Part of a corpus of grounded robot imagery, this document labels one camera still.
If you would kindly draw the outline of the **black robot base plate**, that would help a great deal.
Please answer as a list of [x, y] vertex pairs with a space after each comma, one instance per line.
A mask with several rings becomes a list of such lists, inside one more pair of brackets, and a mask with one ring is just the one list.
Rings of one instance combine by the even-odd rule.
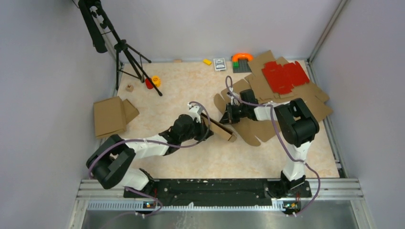
[[309, 182], [286, 189], [280, 179], [160, 179], [147, 185], [143, 194], [162, 202], [165, 207], [270, 207], [276, 199], [294, 201], [312, 197]]

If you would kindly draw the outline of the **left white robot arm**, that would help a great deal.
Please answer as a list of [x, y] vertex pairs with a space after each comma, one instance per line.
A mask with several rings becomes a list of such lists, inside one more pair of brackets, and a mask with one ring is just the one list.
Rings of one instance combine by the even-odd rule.
[[136, 159], [150, 156], [168, 156], [188, 140], [196, 143], [205, 141], [213, 135], [210, 124], [187, 114], [180, 115], [173, 125], [145, 139], [124, 139], [111, 135], [87, 160], [90, 175], [104, 189], [130, 187], [141, 197], [148, 197], [153, 192], [154, 180], [144, 169], [131, 168]]

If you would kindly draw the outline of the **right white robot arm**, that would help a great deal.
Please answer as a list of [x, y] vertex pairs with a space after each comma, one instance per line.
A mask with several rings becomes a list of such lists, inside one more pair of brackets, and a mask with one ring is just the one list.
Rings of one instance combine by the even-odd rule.
[[301, 98], [259, 104], [251, 89], [240, 94], [229, 89], [227, 94], [231, 101], [226, 105], [221, 124], [236, 124], [242, 118], [271, 121], [288, 161], [280, 180], [269, 188], [269, 194], [275, 198], [294, 196], [306, 181], [308, 150], [320, 130], [317, 120]]

